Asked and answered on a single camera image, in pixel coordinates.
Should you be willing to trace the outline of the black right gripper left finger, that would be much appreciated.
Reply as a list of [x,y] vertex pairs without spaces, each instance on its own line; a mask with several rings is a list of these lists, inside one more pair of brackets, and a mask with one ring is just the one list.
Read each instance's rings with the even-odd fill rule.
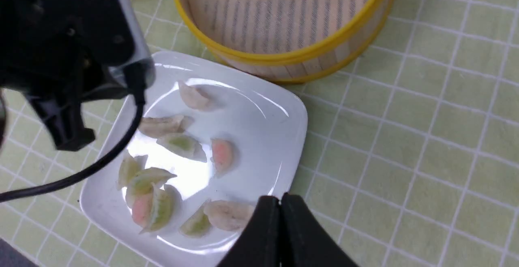
[[241,236],[218,266],[278,267],[280,218],[278,198],[261,196]]

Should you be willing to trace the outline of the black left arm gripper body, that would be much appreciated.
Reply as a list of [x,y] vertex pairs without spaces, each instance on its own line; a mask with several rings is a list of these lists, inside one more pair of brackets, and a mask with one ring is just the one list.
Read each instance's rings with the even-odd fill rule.
[[127,73],[154,83],[130,0],[1,0],[1,88],[120,99],[132,93]]

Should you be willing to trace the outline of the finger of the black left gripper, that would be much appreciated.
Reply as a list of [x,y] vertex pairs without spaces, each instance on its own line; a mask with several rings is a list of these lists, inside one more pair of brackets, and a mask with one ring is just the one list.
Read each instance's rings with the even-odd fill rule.
[[26,94],[25,98],[57,150],[77,152],[95,141],[94,130],[85,127],[78,92],[60,89],[44,96]]

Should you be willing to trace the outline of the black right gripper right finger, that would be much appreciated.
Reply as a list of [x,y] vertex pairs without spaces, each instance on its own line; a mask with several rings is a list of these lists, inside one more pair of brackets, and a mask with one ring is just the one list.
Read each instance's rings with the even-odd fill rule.
[[282,267],[356,267],[299,195],[281,199]]

